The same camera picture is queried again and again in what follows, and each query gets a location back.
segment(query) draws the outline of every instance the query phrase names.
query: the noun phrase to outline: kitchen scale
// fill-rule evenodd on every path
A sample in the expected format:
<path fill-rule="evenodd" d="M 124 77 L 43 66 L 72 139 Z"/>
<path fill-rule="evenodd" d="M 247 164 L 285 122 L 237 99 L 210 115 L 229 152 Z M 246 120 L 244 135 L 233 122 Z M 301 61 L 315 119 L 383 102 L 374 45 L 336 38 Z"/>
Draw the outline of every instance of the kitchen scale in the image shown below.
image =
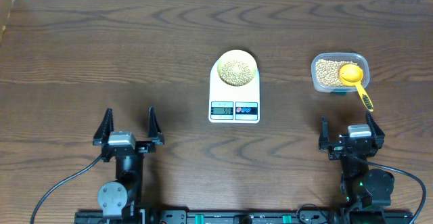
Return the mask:
<path fill-rule="evenodd" d="M 260 76 L 248 52 L 224 53 L 210 71 L 209 87 L 210 122 L 259 122 Z"/>

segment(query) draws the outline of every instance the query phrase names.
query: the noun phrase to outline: yellow measuring scoop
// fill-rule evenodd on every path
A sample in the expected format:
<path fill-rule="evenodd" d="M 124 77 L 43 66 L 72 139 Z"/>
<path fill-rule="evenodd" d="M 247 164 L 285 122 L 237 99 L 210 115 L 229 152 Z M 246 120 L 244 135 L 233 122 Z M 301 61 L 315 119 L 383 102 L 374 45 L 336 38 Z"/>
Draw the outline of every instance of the yellow measuring scoop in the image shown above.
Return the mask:
<path fill-rule="evenodd" d="M 341 83 L 347 86 L 355 86 L 358 90 L 359 97 L 361 97 L 361 99 L 363 100 L 364 106 L 370 112 L 373 112 L 373 102 L 371 102 L 370 97 L 361 85 L 361 80 L 363 79 L 363 76 L 363 70 L 357 65 L 353 64 L 344 65 L 343 67 L 341 67 L 339 73 Z"/>

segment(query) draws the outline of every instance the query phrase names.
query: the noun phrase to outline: white scale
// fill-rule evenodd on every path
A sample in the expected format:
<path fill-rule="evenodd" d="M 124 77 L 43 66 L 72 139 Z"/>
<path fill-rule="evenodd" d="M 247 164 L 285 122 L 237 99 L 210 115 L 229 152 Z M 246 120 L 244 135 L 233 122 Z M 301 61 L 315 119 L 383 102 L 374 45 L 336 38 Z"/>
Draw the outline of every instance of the white scale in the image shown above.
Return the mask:
<path fill-rule="evenodd" d="M 227 60 L 239 60 L 253 69 L 253 79 L 242 86 L 223 81 L 218 66 Z M 210 71 L 209 121 L 225 123 L 258 123 L 260 120 L 260 76 L 256 60 L 247 52 L 224 53 Z"/>

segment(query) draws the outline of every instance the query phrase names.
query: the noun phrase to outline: plastic container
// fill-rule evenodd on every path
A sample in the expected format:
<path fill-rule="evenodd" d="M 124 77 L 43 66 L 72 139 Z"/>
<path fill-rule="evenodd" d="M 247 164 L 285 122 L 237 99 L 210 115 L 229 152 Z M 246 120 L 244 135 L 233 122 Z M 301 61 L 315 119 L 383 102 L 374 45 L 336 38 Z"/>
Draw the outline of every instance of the plastic container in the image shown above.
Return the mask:
<path fill-rule="evenodd" d="M 311 63 L 311 76 L 313 78 L 313 84 L 314 88 L 319 92 L 355 92 L 357 88 L 355 87 L 332 87 L 327 85 L 322 85 L 317 80 L 317 73 L 316 73 L 316 62 L 319 61 L 319 59 L 324 60 L 330 60 L 330 61 L 348 61 L 348 62 L 354 62 L 356 63 L 364 72 L 364 77 L 361 81 L 361 84 L 364 88 L 367 87 L 368 83 L 370 82 L 370 71 L 368 69 L 368 63 L 367 60 L 356 53 L 346 53 L 346 52 L 330 52 L 330 53 L 322 53 L 318 55 L 313 62 Z"/>

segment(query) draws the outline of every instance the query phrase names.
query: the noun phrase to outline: wooden table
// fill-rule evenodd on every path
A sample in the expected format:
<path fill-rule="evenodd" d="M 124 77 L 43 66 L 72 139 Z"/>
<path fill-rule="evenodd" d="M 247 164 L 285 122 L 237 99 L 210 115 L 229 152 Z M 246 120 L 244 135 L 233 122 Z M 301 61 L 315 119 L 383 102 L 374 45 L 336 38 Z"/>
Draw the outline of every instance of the wooden table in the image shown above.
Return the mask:
<path fill-rule="evenodd" d="M 155 106 L 166 145 L 146 156 L 145 201 L 190 209 L 335 207 L 340 163 L 317 149 L 365 122 L 358 95 L 319 93 L 311 61 L 352 51 L 386 134 L 371 159 L 433 188 L 433 0 L 16 0 L 0 46 L 0 218 L 27 223 L 39 198 L 88 165 L 107 107 L 138 139 Z M 230 49 L 253 53 L 261 121 L 208 121 L 209 73 Z M 421 188 L 394 175 L 393 209 L 415 212 Z M 99 208 L 114 161 L 55 191 L 37 223 L 72 223 Z M 417 223 L 433 222 L 429 192 Z"/>

